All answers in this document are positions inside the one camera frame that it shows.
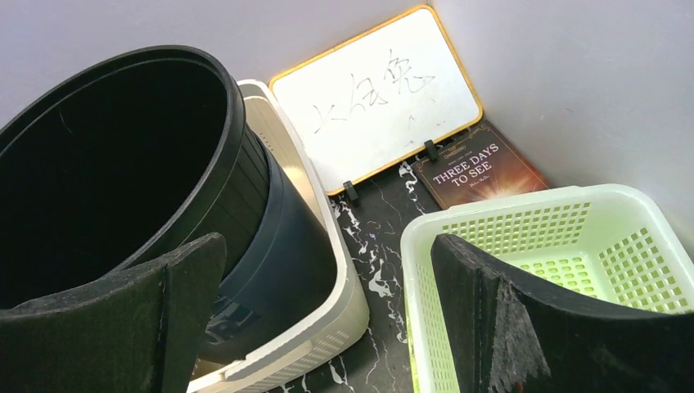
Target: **white plastic bin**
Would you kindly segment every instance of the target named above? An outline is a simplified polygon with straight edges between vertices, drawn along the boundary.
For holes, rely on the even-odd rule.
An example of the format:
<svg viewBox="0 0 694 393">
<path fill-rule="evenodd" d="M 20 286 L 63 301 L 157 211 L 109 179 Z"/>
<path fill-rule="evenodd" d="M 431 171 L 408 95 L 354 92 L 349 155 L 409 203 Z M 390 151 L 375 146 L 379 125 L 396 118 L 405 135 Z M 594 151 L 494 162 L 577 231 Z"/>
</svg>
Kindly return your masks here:
<svg viewBox="0 0 694 393">
<path fill-rule="evenodd" d="M 326 193 L 291 123 L 265 84 L 239 83 L 246 122 L 285 170 L 325 226 L 335 251 L 337 279 L 327 300 L 306 318 L 245 359 L 228 365 L 199 362 L 188 393 L 260 393 L 313 370 L 353 345 L 367 330 L 368 306 Z"/>
</svg>

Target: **whiteboard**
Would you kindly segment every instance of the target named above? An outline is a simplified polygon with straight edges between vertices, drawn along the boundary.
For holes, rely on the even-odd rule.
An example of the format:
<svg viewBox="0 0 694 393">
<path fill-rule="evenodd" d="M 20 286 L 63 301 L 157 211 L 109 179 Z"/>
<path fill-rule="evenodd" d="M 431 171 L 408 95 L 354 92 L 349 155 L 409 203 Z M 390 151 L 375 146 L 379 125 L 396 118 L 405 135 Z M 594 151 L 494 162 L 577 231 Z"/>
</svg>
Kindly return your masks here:
<svg viewBox="0 0 694 393">
<path fill-rule="evenodd" d="M 270 87 L 330 195 L 482 116 L 427 6 L 278 75 Z"/>
</svg>

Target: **gray wall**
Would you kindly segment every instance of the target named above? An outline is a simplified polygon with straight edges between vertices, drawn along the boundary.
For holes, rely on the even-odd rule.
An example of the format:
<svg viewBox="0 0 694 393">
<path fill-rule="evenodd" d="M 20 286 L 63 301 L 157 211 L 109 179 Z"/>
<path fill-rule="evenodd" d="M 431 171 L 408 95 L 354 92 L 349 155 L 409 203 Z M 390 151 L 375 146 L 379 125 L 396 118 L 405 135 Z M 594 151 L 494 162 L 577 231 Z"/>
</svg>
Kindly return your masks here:
<svg viewBox="0 0 694 393">
<path fill-rule="evenodd" d="M 418 0 L 9 0 L 0 11 L 0 127 L 62 80 L 162 43 L 216 56 L 267 81 Z"/>
<path fill-rule="evenodd" d="M 694 251 L 694 2 L 433 3 L 487 116 L 542 171 L 641 189 Z"/>
</svg>

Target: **book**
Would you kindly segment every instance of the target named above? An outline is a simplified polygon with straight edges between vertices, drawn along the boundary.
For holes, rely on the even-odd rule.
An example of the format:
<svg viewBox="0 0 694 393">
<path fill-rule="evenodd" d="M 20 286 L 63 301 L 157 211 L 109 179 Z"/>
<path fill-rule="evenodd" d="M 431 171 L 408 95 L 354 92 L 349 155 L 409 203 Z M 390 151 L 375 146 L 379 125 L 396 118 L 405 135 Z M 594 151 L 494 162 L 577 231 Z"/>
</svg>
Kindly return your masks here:
<svg viewBox="0 0 694 393">
<path fill-rule="evenodd" d="M 547 179 L 488 120 L 412 165 L 442 209 L 550 188 Z"/>
</svg>

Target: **black marble surface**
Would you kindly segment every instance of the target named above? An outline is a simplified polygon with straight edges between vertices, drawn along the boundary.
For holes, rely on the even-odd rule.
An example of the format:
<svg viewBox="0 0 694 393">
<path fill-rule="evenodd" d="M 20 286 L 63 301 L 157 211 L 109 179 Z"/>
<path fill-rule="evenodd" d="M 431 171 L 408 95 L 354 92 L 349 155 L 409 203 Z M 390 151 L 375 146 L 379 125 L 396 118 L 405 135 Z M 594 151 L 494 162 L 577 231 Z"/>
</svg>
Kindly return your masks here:
<svg viewBox="0 0 694 393">
<path fill-rule="evenodd" d="M 353 346 L 272 393 L 412 392 L 400 236 L 410 221 L 439 210 L 407 162 L 357 186 L 361 204 L 331 200 L 361 278 L 371 321 Z"/>
</svg>

